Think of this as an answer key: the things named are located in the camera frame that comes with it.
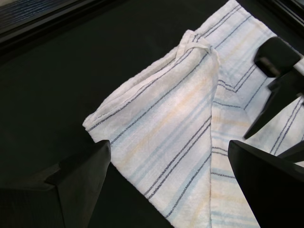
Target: black table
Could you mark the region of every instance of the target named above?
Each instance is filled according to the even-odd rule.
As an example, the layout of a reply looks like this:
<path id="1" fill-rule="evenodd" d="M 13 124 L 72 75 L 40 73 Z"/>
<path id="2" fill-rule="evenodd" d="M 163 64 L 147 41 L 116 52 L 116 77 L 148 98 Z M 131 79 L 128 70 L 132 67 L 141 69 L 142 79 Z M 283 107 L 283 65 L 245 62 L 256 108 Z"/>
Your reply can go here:
<path id="1" fill-rule="evenodd" d="M 304 53 L 303 40 L 256 1 L 239 1 Z M 129 0 L 96 10 L 0 58 L 0 183 L 93 144 L 84 119 L 120 84 L 178 45 L 226 0 Z M 93 227 L 171 227 L 110 165 Z"/>

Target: dark stripe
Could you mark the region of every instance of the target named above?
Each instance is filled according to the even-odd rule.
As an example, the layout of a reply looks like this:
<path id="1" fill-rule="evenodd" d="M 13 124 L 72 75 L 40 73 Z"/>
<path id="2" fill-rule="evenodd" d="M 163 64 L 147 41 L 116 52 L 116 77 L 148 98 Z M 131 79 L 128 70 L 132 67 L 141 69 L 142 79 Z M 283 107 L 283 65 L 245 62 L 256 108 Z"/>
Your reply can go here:
<path id="1" fill-rule="evenodd" d="M 236 11 L 234 11 L 229 17 L 227 17 L 224 21 L 223 21 L 223 23 L 222 24 L 224 24 L 233 14 L 235 14 L 240 8 L 242 8 L 240 5 L 237 5 L 236 7 L 238 7 L 239 6 L 239 8 L 236 10 Z M 204 36 L 204 35 L 206 35 L 211 29 L 213 29 L 215 26 L 217 26 L 228 14 L 230 14 L 235 8 L 233 8 L 229 13 L 227 13 L 217 24 L 215 24 L 212 28 L 210 28 L 207 32 L 205 32 L 204 34 L 202 34 L 199 38 L 201 38 L 202 36 Z M 210 36 L 214 31 L 216 31 L 218 28 L 215 28 L 214 30 L 212 30 L 209 34 L 207 34 L 206 36 L 205 36 L 205 38 L 207 38 L 208 36 Z"/>
<path id="2" fill-rule="evenodd" d="M 213 101 L 213 103 L 216 103 L 216 104 L 219 104 L 219 105 L 222 105 L 222 106 L 227 106 L 227 107 L 241 108 L 240 106 L 235 106 L 235 105 L 230 105 L 230 104 L 221 104 L 217 101 Z"/>
<path id="3" fill-rule="evenodd" d="M 243 86 L 243 84 L 247 81 L 247 79 L 252 75 L 252 73 L 256 70 L 256 67 L 250 72 L 250 74 L 247 76 L 247 78 L 242 82 L 242 84 L 239 86 L 239 88 L 236 90 L 236 92 L 239 91 L 239 89 Z"/>
<path id="4" fill-rule="evenodd" d="M 145 111 L 140 117 L 138 117 L 131 125 L 129 125 L 126 129 L 124 129 L 110 144 L 112 145 L 117 139 L 119 139 L 130 127 L 132 127 L 134 124 L 136 124 L 143 116 L 145 116 L 154 106 L 156 106 L 165 96 L 167 96 L 172 90 L 174 90 L 176 87 L 180 85 L 204 60 L 204 58 L 207 56 L 207 54 L 204 55 L 204 57 L 200 60 L 200 62 L 173 88 L 171 88 L 168 92 L 166 92 L 157 102 L 155 102 L 147 111 Z"/>
<path id="5" fill-rule="evenodd" d="M 226 156 L 226 157 L 228 157 L 228 155 L 227 155 L 227 154 L 224 154 L 224 153 L 221 153 L 221 152 L 217 152 L 217 151 L 212 151 L 212 153 L 217 153 L 217 154 L 220 154 L 220 155 L 223 155 L 223 156 Z"/>
<path id="6" fill-rule="evenodd" d="M 263 81 L 263 83 L 259 86 L 259 88 L 256 90 L 256 92 L 252 95 L 252 97 L 248 101 L 247 105 L 245 106 L 244 110 L 248 107 L 248 105 L 250 104 L 250 102 L 252 101 L 252 99 L 257 95 L 258 91 L 264 85 L 264 83 L 266 82 L 266 80 L 267 80 L 267 78 L 265 78 L 265 80 Z"/>
<path id="7" fill-rule="evenodd" d="M 158 72 L 160 72 L 160 71 L 163 70 L 164 68 L 166 68 L 166 67 L 167 67 L 168 65 L 170 65 L 174 60 L 175 60 L 175 59 L 173 58 L 169 63 L 167 63 L 167 64 L 164 65 L 161 69 L 159 69 L 158 71 L 156 71 L 155 74 L 158 73 Z"/>
<path id="8" fill-rule="evenodd" d="M 218 86 L 221 86 L 221 87 L 225 88 L 226 90 L 228 90 L 228 91 L 231 91 L 231 92 L 235 93 L 235 91 L 234 91 L 234 90 L 232 90 L 232 89 L 228 89 L 228 88 L 226 88 L 224 85 L 218 84 Z"/>
<path id="9" fill-rule="evenodd" d="M 220 44 L 218 44 L 215 48 L 219 47 L 221 44 L 224 43 L 225 40 L 227 40 L 242 24 L 244 24 L 249 18 L 247 17 L 242 23 L 240 23 Z M 165 95 L 163 95 L 155 104 L 153 104 L 146 112 L 144 112 L 137 120 L 135 120 L 131 125 L 129 125 L 125 130 L 123 130 L 110 144 L 112 145 L 117 139 L 119 139 L 130 127 L 132 127 L 135 123 L 137 123 L 144 115 L 146 115 L 154 106 L 156 106 L 166 95 L 168 95 L 172 90 L 174 90 L 182 81 L 184 81 L 203 61 L 203 59 L 207 56 L 207 54 L 204 55 L 204 57 L 200 60 L 200 62 L 172 89 L 170 89 Z"/>
<path id="10" fill-rule="evenodd" d="M 233 176 L 228 176 L 228 175 L 221 174 L 221 173 L 212 172 L 211 174 L 214 174 L 214 175 L 217 175 L 217 176 L 220 176 L 220 177 L 228 177 L 228 178 L 231 178 L 231 179 L 235 179 L 235 177 L 233 177 Z"/>
<path id="11" fill-rule="evenodd" d="M 214 28 L 215 26 L 217 26 L 228 14 L 230 14 L 235 8 L 233 8 L 229 13 L 227 13 L 217 24 L 215 24 L 213 27 L 211 27 L 207 32 L 209 32 L 212 28 Z M 221 23 L 215 30 L 217 30 L 221 25 L 223 25 L 224 23 L 226 22 L 226 20 L 225 21 L 223 21 L 223 23 Z M 179 60 L 177 60 L 176 61 L 176 64 L 170 69 L 170 70 L 172 70 L 174 67 L 176 67 L 178 64 L 180 64 L 183 60 L 181 60 L 179 63 L 178 63 L 178 61 Z M 120 109 L 118 109 L 118 110 L 116 110 L 113 114 L 111 114 L 111 115 L 109 115 L 108 117 L 106 117 L 105 119 L 103 119 L 103 120 L 101 120 L 100 122 L 98 122 L 96 125 L 94 125 L 93 127 L 91 127 L 89 130 L 88 130 L 88 132 L 89 131 L 91 131 L 91 130 L 93 130 L 94 128 L 96 128 L 98 125 L 100 125 L 102 122 L 104 122 L 104 121 L 106 121 L 107 119 L 109 119 L 110 117 L 112 117 L 112 116 L 114 116 L 115 114 L 117 114 L 118 112 L 120 112 L 121 110 L 123 110 L 126 106 L 128 106 L 132 101 L 134 101 L 139 95 L 141 95 L 147 88 L 149 88 L 152 84 L 154 84 L 159 78 L 161 78 L 162 76 L 160 76 L 160 77 L 158 77 L 157 79 L 155 79 L 154 81 L 152 81 L 147 87 L 145 87 L 137 96 L 135 96 L 131 101 L 129 101 L 128 103 L 126 103 L 122 108 L 120 108 Z"/>
<path id="12" fill-rule="evenodd" d="M 169 71 L 171 71 L 173 68 L 175 68 L 178 64 L 180 64 L 183 60 L 185 60 L 185 58 L 187 58 L 191 51 L 186 52 L 184 55 L 185 57 L 178 63 L 178 61 L 176 62 L 176 64 L 169 69 L 167 72 L 165 72 L 163 75 L 159 76 L 158 78 L 154 79 L 152 82 L 150 82 L 139 94 L 137 94 L 131 101 L 129 101 L 128 103 L 126 103 L 123 107 L 121 107 L 120 109 L 117 109 L 114 113 L 112 113 L 111 115 L 107 116 L 105 119 L 99 121 L 97 124 L 95 124 L 93 127 L 91 127 L 88 132 L 90 132 L 91 130 L 93 130 L 94 128 L 96 128 L 98 125 L 100 125 L 101 123 L 103 123 L 104 121 L 106 121 L 107 119 L 109 119 L 110 117 L 114 116 L 115 114 L 117 114 L 118 112 L 120 112 L 121 110 L 123 110 L 126 106 L 128 106 L 130 103 L 132 103 L 136 98 L 138 98 L 147 88 L 149 88 L 150 86 L 152 86 L 158 79 L 160 79 L 162 76 L 164 76 L 166 73 L 168 73 Z"/>
<path id="13" fill-rule="evenodd" d="M 302 105 L 300 105 L 299 108 L 298 108 L 298 110 L 296 111 L 296 113 L 295 113 L 295 115 L 294 115 L 294 118 L 293 118 L 292 122 L 289 124 L 289 126 L 288 126 L 288 128 L 287 128 L 285 134 L 283 135 L 283 138 L 281 139 L 281 141 L 280 141 L 278 147 L 276 148 L 274 155 L 276 154 L 277 150 L 280 148 L 281 143 L 283 142 L 284 138 L 286 137 L 287 133 L 289 132 L 290 127 L 293 125 L 293 122 L 294 122 L 296 116 L 298 115 L 298 112 L 300 111 L 301 107 L 302 107 Z"/>
<path id="14" fill-rule="evenodd" d="M 180 159 L 175 163 L 175 165 L 171 168 L 171 170 L 167 173 L 164 179 L 160 182 L 160 184 L 157 186 L 157 188 L 153 191 L 153 193 L 148 197 L 148 200 L 151 199 L 155 193 L 160 189 L 162 184 L 166 181 L 166 179 L 169 177 L 169 175 L 173 172 L 173 170 L 176 168 L 176 166 L 181 162 L 181 160 L 188 154 L 188 152 L 191 150 L 191 148 L 196 144 L 196 142 L 200 139 L 200 137 L 207 131 L 207 129 L 211 126 L 209 123 L 208 126 L 204 129 L 204 131 L 197 137 L 197 139 L 193 142 L 193 144 L 188 148 L 188 150 L 180 157 Z"/>
<path id="15" fill-rule="evenodd" d="M 184 145 L 184 147 L 181 149 L 180 152 L 177 153 L 177 155 L 171 160 L 171 162 L 167 165 L 167 167 L 162 171 L 162 173 L 159 175 L 159 177 L 156 179 L 156 181 L 151 185 L 151 187 L 144 193 L 144 196 L 147 195 L 151 189 L 156 185 L 156 183 L 162 178 L 164 173 L 169 169 L 169 167 L 172 165 L 172 163 L 176 160 L 176 158 L 184 151 L 184 149 L 189 145 L 189 143 L 194 139 L 194 137 L 201 131 L 201 129 L 206 125 L 206 123 L 211 119 L 211 116 L 204 122 L 204 124 L 195 132 L 195 134 L 189 139 L 189 141 Z"/>
<path id="16" fill-rule="evenodd" d="M 225 39 L 222 40 L 222 42 L 220 42 L 215 49 L 217 49 L 220 45 L 222 45 L 242 24 L 244 24 L 249 18 L 251 17 L 251 15 L 249 17 L 247 17 L 242 23 L 240 23 Z"/>
<path id="17" fill-rule="evenodd" d="M 241 77 L 241 79 L 237 82 L 237 84 L 233 87 L 234 89 L 238 86 L 238 84 L 243 80 L 243 78 L 246 76 L 246 74 L 251 70 L 251 68 L 254 67 L 255 64 L 252 64 L 252 66 L 248 69 L 248 71 Z"/>
<path id="18" fill-rule="evenodd" d="M 218 149 L 218 150 L 221 150 L 221 151 L 225 151 L 225 152 L 228 152 L 227 150 L 224 150 L 224 149 L 222 149 L 222 148 L 220 148 L 220 147 L 212 147 L 213 149 Z"/>
<path id="19" fill-rule="evenodd" d="M 223 80 L 218 80 L 218 81 L 224 83 L 226 86 L 233 88 L 233 86 L 226 84 L 226 82 L 224 82 Z"/>
<path id="20" fill-rule="evenodd" d="M 297 106 L 299 105 L 300 102 L 301 102 L 301 99 L 299 99 L 298 103 L 296 103 L 296 105 L 295 105 L 293 111 L 291 112 L 291 115 L 289 116 L 289 118 L 287 119 L 287 122 L 285 123 L 284 128 L 281 130 L 279 136 L 277 137 L 277 139 L 276 139 L 276 141 L 275 141 L 275 144 L 272 146 L 272 148 L 271 148 L 271 150 L 270 150 L 270 153 L 274 150 L 274 148 L 275 148 L 277 142 L 279 141 L 281 135 L 283 134 L 283 131 L 284 131 L 285 128 L 287 127 L 287 124 L 289 123 L 290 119 L 291 119 L 292 116 L 294 115 L 294 112 L 295 112 L 295 110 L 296 110 L 296 108 L 297 108 Z"/>
<path id="21" fill-rule="evenodd" d="M 184 190 L 182 191 L 181 195 L 179 196 L 179 198 L 177 199 L 177 201 L 175 202 L 173 208 L 171 209 L 171 211 L 167 214 L 166 218 L 169 217 L 173 211 L 175 210 L 175 208 L 177 207 L 178 203 L 180 202 L 181 198 L 184 196 L 185 192 L 187 191 L 188 187 L 191 185 L 192 181 L 194 180 L 194 178 L 198 175 L 198 173 L 200 172 L 200 170 L 204 167 L 204 165 L 206 164 L 206 162 L 208 161 L 208 159 L 210 158 L 211 154 L 208 156 L 208 158 L 204 161 L 204 163 L 200 166 L 200 168 L 196 171 L 196 173 L 193 175 L 193 177 L 191 177 L 190 181 L 188 182 L 188 184 L 186 185 L 186 187 L 184 188 Z"/>
<path id="22" fill-rule="evenodd" d="M 237 85 L 242 81 L 242 79 L 246 76 L 246 74 L 251 70 L 251 68 L 252 68 L 253 66 L 254 66 L 254 64 L 253 64 L 253 65 L 248 69 L 248 71 L 241 77 L 241 79 L 237 82 L 237 84 L 236 84 L 235 86 L 228 85 L 228 84 L 226 84 L 226 82 L 223 81 L 223 80 L 218 80 L 219 82 L 224 83 L 226 86 L 229 86 L 229 87 L 231 87 L 232 89 L 228 89 L 228 88 L 226 88 L 225 86 L 223 86 L 223 85 L 221 85 L 221 84 L 218 84 L 218 85 L 224 87 L 226 90 L 229 90 L 229 91 L 231 91 L 231 92 L 236 93 L 236 92 L 243 86 L 243 84 L 247 81 L 247 79 L 251 76 L 251 74 L 252 74 L 252 73 L 254 72 L 254 70 L 256 69 L 256 67 L 255 67 L 255 69 L 247 76 L 247 78 L 243 81 L 243 83 L 240 85 L 240 87 L 239 87 L 236 91 L 234 91 L 235 87 L 237 87 Z"/>

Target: black plastic part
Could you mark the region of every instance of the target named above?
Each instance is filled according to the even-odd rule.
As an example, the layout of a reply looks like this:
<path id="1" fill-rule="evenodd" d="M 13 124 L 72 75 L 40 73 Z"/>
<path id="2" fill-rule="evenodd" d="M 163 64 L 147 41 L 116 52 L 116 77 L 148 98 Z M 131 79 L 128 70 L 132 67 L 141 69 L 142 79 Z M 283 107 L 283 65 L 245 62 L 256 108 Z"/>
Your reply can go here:
<path id="1" fill-rule="evenodd" d="M 299 142 L 277 157 L 292 163 L 304 161 L 304 141 Z"/>
<path id="2" fill-rule="evenodd" d="M 232 140 L 228 158 L 259 225 L 299 227 L 304 213 L 304 168 Z"/>
<path id="3" fill-rule="evenodd" d="M 1 227 L 86 228 L 110 160 L 110 142 L 104 140 L 59 166 L 2 187 Z"/>
<path id="4" fill-rule="evenodd" d="M 298 98 L 298 95 L 304 89 L 304 77 L 293 68 L 281 78 L 277 78 L 271 82 L 268 87 L 271 90 L 271 95 L 262 112 L 244 135 L 245 139 L 257 133 L 280 111 Z"/>
<path id="5" fill-rule="evenodd" d="M 304 8 L 301 0 L 259 0 L 288 27 L 304 37 Z"/>
<path id="6" fill-rule="evenodd" d="M 254 63 L 267 77 L 286 74 L 301 60 L 301 57 L 283 40 L 272 37 L 262 44 L 254 58 Z"/>

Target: black frame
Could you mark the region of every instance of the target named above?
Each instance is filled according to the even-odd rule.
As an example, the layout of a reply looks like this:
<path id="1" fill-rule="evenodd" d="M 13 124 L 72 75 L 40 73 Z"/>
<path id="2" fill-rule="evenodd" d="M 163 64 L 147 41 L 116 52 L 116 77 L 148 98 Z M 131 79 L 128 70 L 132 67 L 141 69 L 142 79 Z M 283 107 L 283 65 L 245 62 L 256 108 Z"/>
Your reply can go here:
<path id="1" fill-rule="evenodd" d="M 47 34 L 73 20 L 101 8 L 111 7 L 126 0 L 71 0 L 51 10 L 0 30 L 1 55 Z"/>

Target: white towel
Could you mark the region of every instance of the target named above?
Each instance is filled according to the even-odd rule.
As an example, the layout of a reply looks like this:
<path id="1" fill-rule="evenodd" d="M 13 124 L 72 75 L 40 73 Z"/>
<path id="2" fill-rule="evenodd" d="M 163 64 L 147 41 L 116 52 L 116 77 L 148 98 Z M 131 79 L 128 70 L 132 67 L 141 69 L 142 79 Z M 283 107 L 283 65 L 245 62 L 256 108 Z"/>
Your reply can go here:
<path id="1" fill-rule="evenodd" d="M 110 140 L 112 163 L 173 226 L 258 227 L 227 149 L 269 96 L 253 56 L 274 35 L 230 0 L 86 118 L 93 140 Z M 303 139 L 303 115 L 298 99 L 246 143 L 278 155 Z"/>

